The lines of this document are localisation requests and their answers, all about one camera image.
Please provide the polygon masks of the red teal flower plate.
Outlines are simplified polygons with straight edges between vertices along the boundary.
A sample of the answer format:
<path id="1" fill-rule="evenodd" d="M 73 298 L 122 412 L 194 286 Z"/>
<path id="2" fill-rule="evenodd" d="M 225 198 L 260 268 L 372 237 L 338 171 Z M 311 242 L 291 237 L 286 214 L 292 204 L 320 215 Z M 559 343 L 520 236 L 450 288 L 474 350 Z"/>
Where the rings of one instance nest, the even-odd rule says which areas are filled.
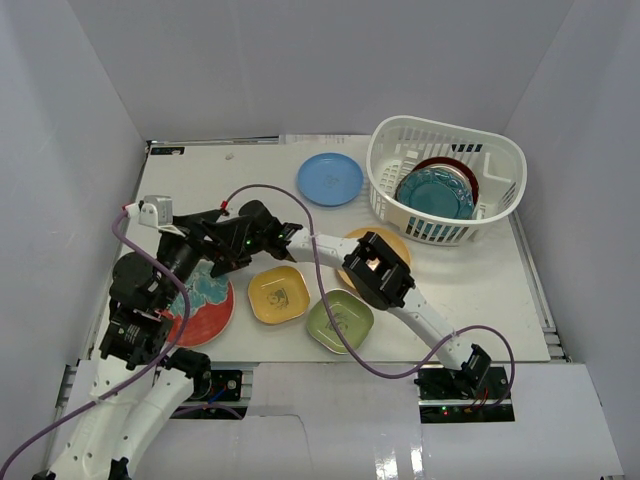
<path id="1" fill-rule="evenodd" d="M 212 263 L 201 260 L 184 282 L 190 300 L 186 328 L 176 342 L 179 347 L 203 346 L 219 336 L 232 319 L 235 292 L 226 275 L 213 278 Z"/>

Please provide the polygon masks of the white plastic dish bin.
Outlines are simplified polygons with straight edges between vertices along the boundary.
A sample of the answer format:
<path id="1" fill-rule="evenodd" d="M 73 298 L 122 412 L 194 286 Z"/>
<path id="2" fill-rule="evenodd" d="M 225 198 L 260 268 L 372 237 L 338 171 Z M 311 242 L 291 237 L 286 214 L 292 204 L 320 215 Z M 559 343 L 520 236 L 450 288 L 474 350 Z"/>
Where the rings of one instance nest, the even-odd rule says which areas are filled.
<path id="1" fill-rule="evenodd" d="M 406 115 L 377 126 L 365 168 L 375 215 L 430 245 L 480 238 L 515 210 L 527 183 L 525 155 L 512 140 Z"/>

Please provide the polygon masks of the teal scalloped plate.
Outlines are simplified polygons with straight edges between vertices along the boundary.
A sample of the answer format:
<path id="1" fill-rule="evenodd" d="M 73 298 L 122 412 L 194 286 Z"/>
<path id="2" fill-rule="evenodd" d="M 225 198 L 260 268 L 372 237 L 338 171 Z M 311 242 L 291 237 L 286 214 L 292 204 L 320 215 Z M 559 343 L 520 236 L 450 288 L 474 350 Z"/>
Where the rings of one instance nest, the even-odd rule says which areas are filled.
<path id="1" fill-rule="evenodd" d="M 424 168 L 408 174 L 394 198 L 419 212 L 449 219 L 468 220 L 475 208 L 464 179 L 445 168 Z"/>

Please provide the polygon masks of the dark red rimmed plate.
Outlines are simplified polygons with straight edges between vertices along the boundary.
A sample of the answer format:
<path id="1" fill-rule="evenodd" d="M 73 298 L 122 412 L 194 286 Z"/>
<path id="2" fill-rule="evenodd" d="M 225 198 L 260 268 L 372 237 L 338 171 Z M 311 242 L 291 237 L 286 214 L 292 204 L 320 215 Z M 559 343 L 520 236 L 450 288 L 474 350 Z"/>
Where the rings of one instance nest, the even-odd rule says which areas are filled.
<path id="1" fill-rule="evenodd" d="M 438 156 L 432 157 L 418 163 L 412 171 L 418 171 L 424 168 L 445 168 L 457 173 L 464 179 L 472 192 L 473 202 L 477 203 L 479 199 L 479 182 L 473 171 L 464 163 L 451 157 Z"/>

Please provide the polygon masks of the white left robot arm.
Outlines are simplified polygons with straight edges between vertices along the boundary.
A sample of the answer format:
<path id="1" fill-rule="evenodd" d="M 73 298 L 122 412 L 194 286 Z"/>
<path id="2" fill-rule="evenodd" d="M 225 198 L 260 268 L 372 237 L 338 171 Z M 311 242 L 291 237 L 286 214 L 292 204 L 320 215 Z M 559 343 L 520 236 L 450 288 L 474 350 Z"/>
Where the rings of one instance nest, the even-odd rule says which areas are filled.
<path id="1" fill-rule="evenodd" d="M 60 455 L 38 479 L 129 479 L 134 465 L 188 398 L 211 387 L 211 360 L 178 346 L 191 315 L 186 281 L 219 253 L 211 210 L 158 224 L 156 255 L 137 245 L 114 265 L 109 322 L 86 404 L 52 424 L 76 426 Z"/>

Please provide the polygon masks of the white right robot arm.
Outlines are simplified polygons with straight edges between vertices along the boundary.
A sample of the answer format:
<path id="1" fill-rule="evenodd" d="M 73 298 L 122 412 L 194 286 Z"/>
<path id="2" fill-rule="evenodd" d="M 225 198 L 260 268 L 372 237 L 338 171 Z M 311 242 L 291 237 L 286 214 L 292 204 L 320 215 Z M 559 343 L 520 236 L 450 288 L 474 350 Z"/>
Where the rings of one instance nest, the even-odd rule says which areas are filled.
<path id="1" fill-rule="evenodd" d="M 408 263 L 373 231 L 358 239 L 317 234 L 309 226 L 280 221 L 258 200 L 246 203 L 232 218 L 222 209 L 201 213 L 195 224 L 202 229 L 215 277 L 248 266 L 261 252 L 277 260 L 336 268 L 365 303 L 401 320 L 434 350 L 459 396 L 472 399 L 486 389 L 491 357 L 460 338 L 427 302 Z"/>

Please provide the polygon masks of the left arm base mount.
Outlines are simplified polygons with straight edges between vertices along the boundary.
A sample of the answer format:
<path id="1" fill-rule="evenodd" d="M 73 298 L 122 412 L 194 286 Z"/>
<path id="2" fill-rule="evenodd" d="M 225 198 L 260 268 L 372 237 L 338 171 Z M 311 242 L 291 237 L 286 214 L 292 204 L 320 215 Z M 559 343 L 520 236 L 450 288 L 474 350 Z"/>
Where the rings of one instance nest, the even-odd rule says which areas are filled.
<path id="1" fill-rule="evenodd" d="M 172 414 L 180 420 L 242 420 L 247 412 L 243 399 L 242 370 L 210 370 L 196 383 L 191 396 Z"/>

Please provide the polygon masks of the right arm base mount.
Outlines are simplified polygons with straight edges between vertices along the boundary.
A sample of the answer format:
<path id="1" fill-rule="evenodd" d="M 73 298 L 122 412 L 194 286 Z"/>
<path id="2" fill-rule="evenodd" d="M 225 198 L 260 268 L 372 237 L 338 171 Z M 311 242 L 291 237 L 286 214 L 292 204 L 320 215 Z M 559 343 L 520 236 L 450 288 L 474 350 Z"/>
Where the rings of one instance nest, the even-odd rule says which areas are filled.
<path id="1" fill-rule="evenodd" d="M 458 389 L 442 368 L 421 369 L 414 384 L 422 424 L 512 423 L 515 413 L 511 394 L 496 407 L 508 386 L 504 367 L 491 367 L 474 394 Z"/>

